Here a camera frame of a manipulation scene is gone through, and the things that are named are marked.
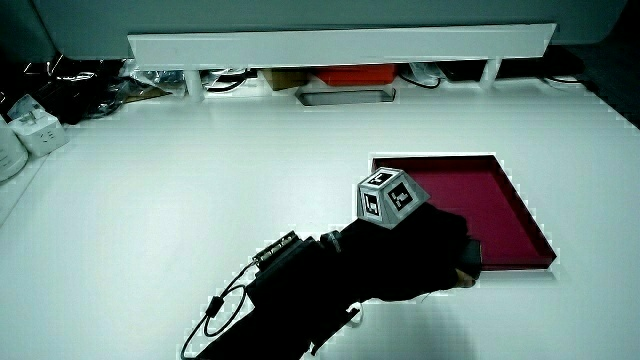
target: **gray cube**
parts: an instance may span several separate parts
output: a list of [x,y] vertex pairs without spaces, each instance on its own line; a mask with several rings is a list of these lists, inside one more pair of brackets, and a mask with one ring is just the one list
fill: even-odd
[[393,229],[430,197],[404,170],[381,167],[358,184],[358,218]]

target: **red box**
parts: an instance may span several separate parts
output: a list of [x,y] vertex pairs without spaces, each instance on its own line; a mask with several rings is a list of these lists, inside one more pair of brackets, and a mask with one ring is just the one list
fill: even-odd
[[556,254],[492,155],[378,158],[379,167],[404,170],[440,210],[467,219],[482,244],[482,270],[547,269]]
[[314,74],[329,86],[386,85],[397,74],[396,64],[327,66]]

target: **white plug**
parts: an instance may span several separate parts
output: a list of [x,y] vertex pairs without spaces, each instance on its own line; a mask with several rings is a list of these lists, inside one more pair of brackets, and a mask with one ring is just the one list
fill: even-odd
[[69,141],[58,118],[41,108],[11,121],[9,127],[27,150],[37,157],[46,155]]

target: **black glove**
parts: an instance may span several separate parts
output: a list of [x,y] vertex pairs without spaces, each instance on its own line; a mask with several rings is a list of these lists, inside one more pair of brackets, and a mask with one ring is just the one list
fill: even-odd
[[422,204],[394,229],[358,219],[339,240],[344,291],[364,302],[402,301],[456,286],[456,260],[467,246],[464,217]]

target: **white device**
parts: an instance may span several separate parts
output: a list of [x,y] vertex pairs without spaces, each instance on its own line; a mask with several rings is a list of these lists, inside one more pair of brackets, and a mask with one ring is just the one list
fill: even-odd
[[381,167],[358,184],[358,218],[393,229],[431,197],[404,170]]
[[0,181],[20,171],[27,163],[29,154],[22,146],[4,117],[0,117]]
[[27,150],[35,156],[46,155],[68,142],[58,118],[34,109],[9,123]]

